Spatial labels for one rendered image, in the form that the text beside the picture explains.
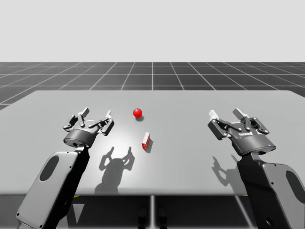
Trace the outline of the red and white carton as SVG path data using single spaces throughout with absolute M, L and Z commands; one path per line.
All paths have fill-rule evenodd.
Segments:
M 150 133 L 149 132 L 146 132 L 144 137 L 143 137 L 143 140 L 142 140 L 142 148 L 144 150 L 147 149 L 148 147 L 148 144 L 149 144 L 149 141 L 150 141 Z

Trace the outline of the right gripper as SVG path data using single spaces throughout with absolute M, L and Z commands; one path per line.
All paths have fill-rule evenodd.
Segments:
M 269 130 L 256 117 L 244 114 L 240 109 L 235 108 L 233 114 L 240 120 L 240 123 L 229 123 L 219 118 L 215 110 L 209 112 L 209 129 L 218 140 L 229 137 L 232 146 L 239 156 L 250 153 L 263 155 L 276 149 L 266 135 Z

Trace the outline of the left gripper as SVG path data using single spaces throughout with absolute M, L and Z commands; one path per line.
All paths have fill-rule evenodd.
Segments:
M 71 115 L 65 122 L 62 128 L 68 132 L 63 139 L 66 145 L 74 148 L 81 146 L 90 148 L 97 134 L 107 136 L 110 133 L 114 126 L 111 110 L 107 112 L 103 119 L 97 121 L 85 120 L 89 112 L 89 108 L 86 107 L 77 115 Z

